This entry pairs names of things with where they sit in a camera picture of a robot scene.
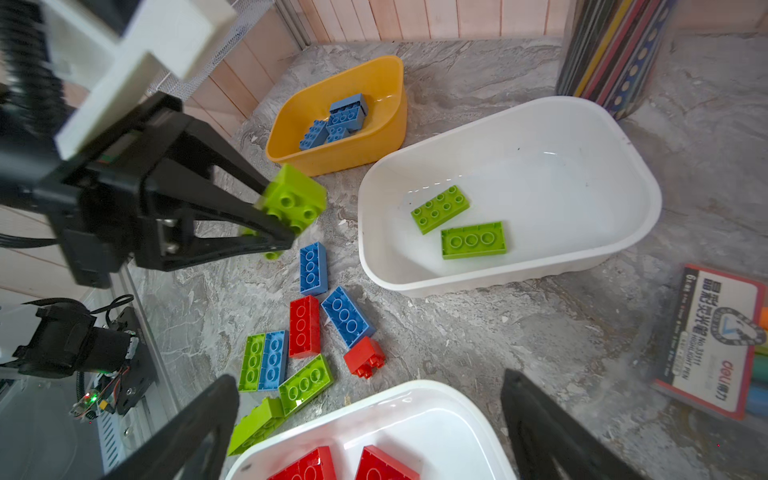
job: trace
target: screw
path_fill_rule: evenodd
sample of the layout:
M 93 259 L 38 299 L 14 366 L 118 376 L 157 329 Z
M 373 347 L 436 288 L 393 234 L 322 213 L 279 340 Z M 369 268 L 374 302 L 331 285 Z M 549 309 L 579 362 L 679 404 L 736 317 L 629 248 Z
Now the screw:
M 179 251 L 179 244 L 175 242 L 168 242 L 165 244 L 165 253 L 170 253 L 173 255 L 174 253 Z

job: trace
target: white plastic container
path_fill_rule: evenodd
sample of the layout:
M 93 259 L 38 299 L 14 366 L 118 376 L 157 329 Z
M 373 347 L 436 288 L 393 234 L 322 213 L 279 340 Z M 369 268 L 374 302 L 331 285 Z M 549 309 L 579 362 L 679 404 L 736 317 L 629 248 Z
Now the white plastic container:
M 516 480 L 488 420 L 458 391 L 415 380 L 255 444 L 227 480 L 264 480 L 328 445 L 338 480 L 353 480 L 366 445 L 376 445 L 422 480 Z
M 421 235 L 411 210 L 458 185 L 470 208 Z M 530 101 L 393 152 L 359 192 L 362 268 L 427 296 L 586 270 L 655 225 L 661 192 L 605 110 L 573 97 Z M 440 230 L 502 221 L 507 253 L 443 260 Z

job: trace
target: yellow plastic container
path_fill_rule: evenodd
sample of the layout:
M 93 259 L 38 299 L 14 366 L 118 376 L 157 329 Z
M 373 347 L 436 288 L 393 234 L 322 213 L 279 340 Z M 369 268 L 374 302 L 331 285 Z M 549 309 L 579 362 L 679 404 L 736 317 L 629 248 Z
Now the yellow plastic container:
M 299 142 L 315 120 L 328 120 L 334 101 L 362 93 L 368 115 L 355 134 L 309 150 Z M 402 60 L 387 55 L 307 87 L 283 105 L 266 143 L 266 156 L 291 164 L 305 175 L 328 174 L 378 161 L 406 138 L 408 101 L 402 85 Z

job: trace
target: gray marble surface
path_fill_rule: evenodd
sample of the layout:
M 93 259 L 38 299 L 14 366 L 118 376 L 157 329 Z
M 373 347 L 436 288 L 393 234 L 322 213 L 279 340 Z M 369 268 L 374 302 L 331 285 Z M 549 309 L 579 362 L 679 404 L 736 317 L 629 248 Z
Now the gray marble surface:
M 521 369 L 611 450 L 649 478 L 765 478 L 768 439 L 649 386 L 680 281 L 693 262 L 768 281 L 768 38 L 680 37 L 646 102 L 621 122 L 661 185 L 664 209 L 640 243 L 592 270 L 412 300 L 360 266 L 357 194 L 369 166 L 317 178 L 328 210 L 278 261 L 249 255 L 173 273 L 132 269 L 182 403 L 217 376 L 238 376 L 246 336 L 288 327 L 300 297 L 298 246 L 322 241 L 329 284 L 344 285 L 389 356 L 352 377 L 331 325 L 323 352 L 336 383 L 291 428 L 411 379 L 467 395 L 510 456 L 498 394 Z M 552 94 L 559 41 L 447 41 L 313 46 L 294 61 L 233 142 L 268 177 L 263 149 L 283 102 L 299 89 L 380 55 L 406 66 L 407 144 Z M 253 201 L 230 178 L 220 184 Z M 234 234 L 227 225 L 202 229 Z M 291 361 L 289 374 L 303 362 Z M 240 416 L 264 394 L 240 396 Z

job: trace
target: wire mesh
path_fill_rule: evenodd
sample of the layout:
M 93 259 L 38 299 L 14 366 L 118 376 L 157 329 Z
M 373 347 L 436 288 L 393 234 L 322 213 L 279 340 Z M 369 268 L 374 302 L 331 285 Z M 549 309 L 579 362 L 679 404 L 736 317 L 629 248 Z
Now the wire mesh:
M 232 2 L 232 8 L 237 12 L 237 20 L 230 28 L 227 39 L 205 66 L 186 81 L 180 80 L 176 75 L 163 69 L 150 84 L 147 94 L 164 91 L 186 101 L 273 4 L 274 0 L 235 0 Z

